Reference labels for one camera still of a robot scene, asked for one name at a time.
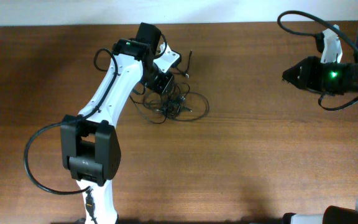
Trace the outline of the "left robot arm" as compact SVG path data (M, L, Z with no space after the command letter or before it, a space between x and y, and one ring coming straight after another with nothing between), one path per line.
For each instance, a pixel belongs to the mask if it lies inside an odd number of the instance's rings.
M116 125L132 89L141 83L164 95L173 86L169 69L181 61L161 30L141 23L136 37L120 39L108 53L110 67L96 93L77 116L66 115L60 127L62 164L81 192L86 210L78 223L116 223L112 180L121 161Z

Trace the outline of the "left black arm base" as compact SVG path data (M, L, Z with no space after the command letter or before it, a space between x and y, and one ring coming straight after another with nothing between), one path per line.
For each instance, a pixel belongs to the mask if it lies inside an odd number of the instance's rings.
M74 224L85 224L85 221L86 221L85 218L81 218L81 219L75 221Z

